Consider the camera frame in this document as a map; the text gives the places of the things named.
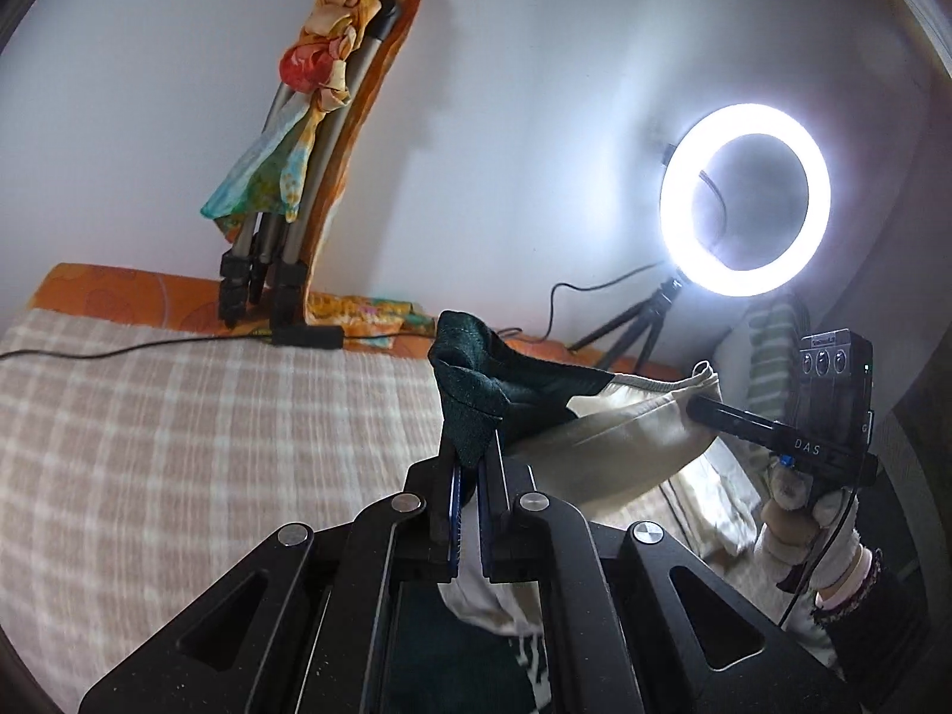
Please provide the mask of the gloved right hand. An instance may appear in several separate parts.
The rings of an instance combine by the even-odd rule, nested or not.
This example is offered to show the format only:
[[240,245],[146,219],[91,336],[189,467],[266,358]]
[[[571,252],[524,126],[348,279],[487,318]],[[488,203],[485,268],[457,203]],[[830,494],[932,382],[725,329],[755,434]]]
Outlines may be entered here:
[[873,553],[855,529],[859,505],[847,506],[850,491],[826,493],[809,502],[813,479],[776,464],[770,471],[770,500],[762,508],[762,529],[753,557],[775,585],[784,582],[810,553],[820,553],[831,541],[810,575],[815,606],[832,611],[859,593],[873,569]]

